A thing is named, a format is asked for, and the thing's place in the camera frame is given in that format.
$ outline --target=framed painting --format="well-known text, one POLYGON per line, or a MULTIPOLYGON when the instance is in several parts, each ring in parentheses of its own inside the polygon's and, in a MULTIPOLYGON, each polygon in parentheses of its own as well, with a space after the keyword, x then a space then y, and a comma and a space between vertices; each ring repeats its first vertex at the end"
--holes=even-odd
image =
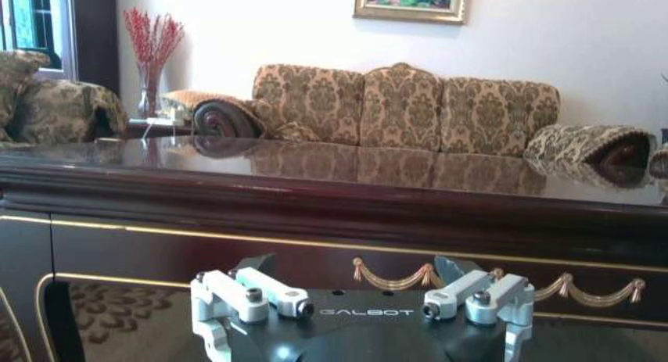
POLYGON ((463 24, 466 0, 355 0, 355 17, 463 24))

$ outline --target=bolt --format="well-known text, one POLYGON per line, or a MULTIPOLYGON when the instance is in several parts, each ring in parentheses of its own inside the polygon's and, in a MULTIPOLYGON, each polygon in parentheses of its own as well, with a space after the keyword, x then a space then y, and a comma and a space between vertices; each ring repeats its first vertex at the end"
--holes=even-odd
POLYGON ((484 290, 480 290, 472 295, 472 300, 479 305, 488 305, 488 303, 491 302, 491 295, 484 290))
POLYGON ((261 289, 249 288, 248 290, 245 290, 245 298, 248 299, 249 303, 261 302, 261 289))
POLYGON ((315 312, 315 307, 312 306, 312 303, 309 303, 308 301, 301 301, 296 305, 296 317, 297 318, 311 317, 313 312, 315 312))
POLYGON ((422 307, 422 313, 424 314, 426 319, 435 319, 438 317, 438 314, 440 313, 440 310, 438 309, 436 305, 434 305, 432 303, 427 303, 422 307))

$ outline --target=dark wooden table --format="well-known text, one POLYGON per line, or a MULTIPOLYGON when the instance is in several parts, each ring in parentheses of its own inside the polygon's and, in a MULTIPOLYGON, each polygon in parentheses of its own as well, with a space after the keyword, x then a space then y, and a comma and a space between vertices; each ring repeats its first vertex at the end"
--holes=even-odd
POLYGON ((0 286, 33 360, 53 278, 182 287, 264 253, 321 289, 371 288, 356 257, 387 279, 472 260, 530 278, 541 319, 668 329, 668 208, 641 170, 181 137, 3 152, 0 189, 0 286))

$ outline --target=gold frame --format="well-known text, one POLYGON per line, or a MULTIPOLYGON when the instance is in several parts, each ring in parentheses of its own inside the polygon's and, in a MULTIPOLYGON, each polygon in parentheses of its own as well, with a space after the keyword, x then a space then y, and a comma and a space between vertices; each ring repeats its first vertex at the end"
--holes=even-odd
POLYGON ((451 0, 450 3, 450 10, 444 10, 368 5, 365 0, 355 0, 355 13, 352 16, 355 18, 371 18, 376 20, 463 24, 467 0, 451 0))

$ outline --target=glass vase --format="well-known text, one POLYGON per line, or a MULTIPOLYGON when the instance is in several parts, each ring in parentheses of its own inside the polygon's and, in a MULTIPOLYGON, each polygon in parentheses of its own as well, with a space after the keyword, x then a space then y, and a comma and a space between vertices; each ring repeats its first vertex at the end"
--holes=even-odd
POLYGON ((138 70, 138 85, 140 85, 140 100, 137 106, 138 118, 156 118, 160 111, 160 101, 157 98, 157 90, 160 89, 160 78, 162 66, 156 63, 137 63, 138 70))

